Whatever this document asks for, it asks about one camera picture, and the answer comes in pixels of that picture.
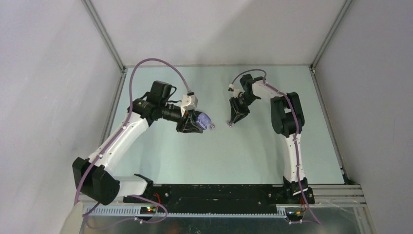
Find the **purple earbud charging case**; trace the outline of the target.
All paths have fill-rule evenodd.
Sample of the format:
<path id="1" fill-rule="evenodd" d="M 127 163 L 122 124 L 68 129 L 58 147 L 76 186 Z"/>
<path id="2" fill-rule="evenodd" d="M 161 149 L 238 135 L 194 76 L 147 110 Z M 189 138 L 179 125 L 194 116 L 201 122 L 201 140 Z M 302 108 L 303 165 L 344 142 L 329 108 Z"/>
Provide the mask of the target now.
<path id="1" fill-rule="evenodd" d="M 206 130 L 212 124 L 210 117 L 205 113 L 200 113 L 196 118 L 196 122 L 203 130 Z"/>

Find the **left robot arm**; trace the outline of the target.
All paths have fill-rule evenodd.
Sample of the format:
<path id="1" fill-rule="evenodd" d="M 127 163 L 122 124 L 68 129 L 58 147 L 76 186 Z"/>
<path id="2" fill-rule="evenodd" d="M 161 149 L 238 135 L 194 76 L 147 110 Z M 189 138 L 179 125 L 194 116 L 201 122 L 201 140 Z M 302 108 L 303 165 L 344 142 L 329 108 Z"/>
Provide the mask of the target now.
<path id="1" fill-rule="evenodd" d="M 74 160 L 76 202 L 80 194 L 102 205 L 112 203 L 117 197 L 132 195 L 142 203 L 152 201 L 154 190 L 148 186 L 148 179 L 114 177 L 113 172 L 131 145 L 159 119 L 175 122 L 179 133 L 201 134 L 212 124 L 207 114 L 196 111 L 194 93 L 184 95 L 181 105 L 176 106 L 169 100 L 175 91 L 176 87 L 169 83 L 154 81 L 149 92 L 131 103 L 124 120 L 95 152 Z"/>

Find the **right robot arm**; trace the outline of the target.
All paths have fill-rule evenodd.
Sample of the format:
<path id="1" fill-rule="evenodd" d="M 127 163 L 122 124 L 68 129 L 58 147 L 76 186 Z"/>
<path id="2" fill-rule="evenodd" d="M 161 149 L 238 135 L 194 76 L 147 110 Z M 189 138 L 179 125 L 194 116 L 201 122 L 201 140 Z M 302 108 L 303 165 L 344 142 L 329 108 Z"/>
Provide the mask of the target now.
<path id="1" fill-rule="evenodd" d="M 301 134 L 305 119 L 299 95 L 276 89 L 264 77 L 253 78 L 251 74 L 239 74 L 238 78 L 242 89 L 236 89 L 233 82 L 228 86 L 228 91 L 232 93 L 229 99 L 228 125 L 232 126 L 245 118 L 254 101 L 267 101 L 270 105 L 272 128 L 282 141 L 282 196 L 290 204 L 314 204 L 314 194 L 308 185 L 301 157 Z"/>

